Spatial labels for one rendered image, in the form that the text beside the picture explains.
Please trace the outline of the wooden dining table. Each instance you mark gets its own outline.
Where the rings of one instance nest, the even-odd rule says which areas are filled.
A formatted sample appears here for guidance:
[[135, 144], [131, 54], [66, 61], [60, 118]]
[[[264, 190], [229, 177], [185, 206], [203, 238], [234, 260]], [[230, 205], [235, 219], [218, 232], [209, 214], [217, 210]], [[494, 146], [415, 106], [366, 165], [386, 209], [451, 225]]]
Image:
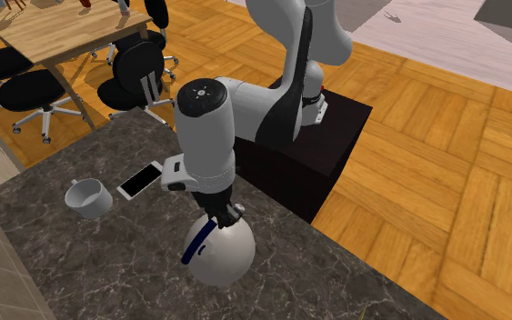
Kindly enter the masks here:
[[82, 101], [56, 66], [128, 35], [146, 37], [150, 20], [150, 16], [133, 10], [122, 15], [112, 0], [97, 0], [86, 9], [78, 0], [64, 0], [44, 9], [31, 5], [17, 12], [5, 5], [0, 7], [0, 39], [34, 65], [48, 70], [65, 89], [63, 98], [72, 98], [61, 107], [80, 111], [90, 122]]

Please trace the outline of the white smartphone black screen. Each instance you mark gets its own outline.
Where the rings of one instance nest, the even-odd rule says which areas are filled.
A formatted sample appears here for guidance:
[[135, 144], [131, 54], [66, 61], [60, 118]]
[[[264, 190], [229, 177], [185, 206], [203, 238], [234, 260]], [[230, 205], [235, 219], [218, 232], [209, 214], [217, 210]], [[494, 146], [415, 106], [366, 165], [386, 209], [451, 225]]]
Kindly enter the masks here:
[[163, 172], [163, 166], [152, 161], [137, 173], [125, 180], [116, 190], [126, 199], [132, 200], [157, 180]]

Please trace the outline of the dark robot stand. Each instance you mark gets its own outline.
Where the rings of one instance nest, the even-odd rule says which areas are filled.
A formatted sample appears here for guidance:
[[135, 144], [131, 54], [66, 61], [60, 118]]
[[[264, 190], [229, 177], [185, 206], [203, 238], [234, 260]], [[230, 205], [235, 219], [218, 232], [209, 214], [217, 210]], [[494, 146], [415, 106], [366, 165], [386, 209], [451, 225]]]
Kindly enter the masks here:
[[245, 139], [235, 142], [236, 173], [308, 223], [341, 175], [372, 107], [324, 89], [327, 110], [278, 151]]

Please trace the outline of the white mug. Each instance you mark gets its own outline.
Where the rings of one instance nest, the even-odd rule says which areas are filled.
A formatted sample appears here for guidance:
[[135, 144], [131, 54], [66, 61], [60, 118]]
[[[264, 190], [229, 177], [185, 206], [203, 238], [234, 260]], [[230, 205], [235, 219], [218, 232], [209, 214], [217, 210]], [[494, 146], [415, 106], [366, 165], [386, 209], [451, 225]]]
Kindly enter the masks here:
[[104, 215], [113, 203], [113, 197], [97, 179], [73, 179], [65, 193], [65, 203], [84, 218]]

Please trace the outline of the black office chair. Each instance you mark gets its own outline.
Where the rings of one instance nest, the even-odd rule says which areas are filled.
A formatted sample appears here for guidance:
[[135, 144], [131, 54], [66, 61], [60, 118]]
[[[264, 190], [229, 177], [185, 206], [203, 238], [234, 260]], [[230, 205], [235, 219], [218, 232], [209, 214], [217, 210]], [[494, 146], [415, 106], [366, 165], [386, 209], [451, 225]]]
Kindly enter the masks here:
[[108, 115], [109, 119], [139, 108], [167, 125], [166, 120], [151, 111], [154, 106], [175, 105], [172, 98], [160, 98], [162, 90], [168, 91], [162, 79], [164, 71], [162, 50], [151, 41], [142, 39], [118, 53], [113, 62], [114, 77], [97, 89], [100, 100], [115, 109], [115, 113]]
[[34, 64], [13, 47], [0, 48], [0, 83], [28, 71]]
[[43, 143], [50, 144], [50, 118], [52, 114], [78, 115], [85, 117], [80, 111], [62, 108], [72, 100], [70, 96], [63, 98], [65, 89], [46, 69], [35, 70], [10, 78], [0, 86], [0, 105], [8, 111], [33, 113], [12, 124], [13, 133], [21, 133], [21, 125], [42, 116]]
[[[153, 23], [159, 29], [159, 31], [148, 30], [148, 39], [157, 44], [161, 50], [164, 50], [166, 47], [165, 29], [169, 23], [166, 0], [144, 0], [144, 4], [147, 14], [153, 18]], [[107, 47], [109, 51], [106, 57], [106, 62], [111, 65], [113, 63], [112, 57], [115, 50], [119, 52], [125, 51], [139, 40], [142, 40], [142, 37], [139, 33], [129, 35], [116, 40], [113, 43], [109, 43], [108, 45], [98, 47], [91, 52], [91, 55], [92, 57], [97, 57], [96, 52]]]

